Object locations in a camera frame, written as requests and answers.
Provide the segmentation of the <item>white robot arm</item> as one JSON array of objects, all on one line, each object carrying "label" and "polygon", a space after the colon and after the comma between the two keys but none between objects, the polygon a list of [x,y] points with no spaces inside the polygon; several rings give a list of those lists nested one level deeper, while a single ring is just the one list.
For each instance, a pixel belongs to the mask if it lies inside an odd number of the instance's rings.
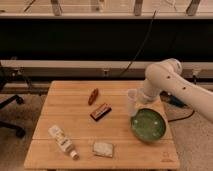
[{"label": "white robot arm", "polygon": [[190,83],[181,73],[181,63],[173,58],[148,65],[145,80],[137,89],[138,100],[143,104],[152,103],[166,91],[213,123],[213,92]]}]

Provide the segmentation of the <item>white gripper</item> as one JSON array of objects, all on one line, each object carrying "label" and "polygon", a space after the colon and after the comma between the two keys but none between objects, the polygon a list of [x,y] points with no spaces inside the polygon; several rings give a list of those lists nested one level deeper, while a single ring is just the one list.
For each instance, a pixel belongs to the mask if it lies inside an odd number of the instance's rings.
[{"label": "white gripper", "polygon": [[143,104],[153,103],[159,96],[160,90],[142,87],[137,90],[138,100]]}]

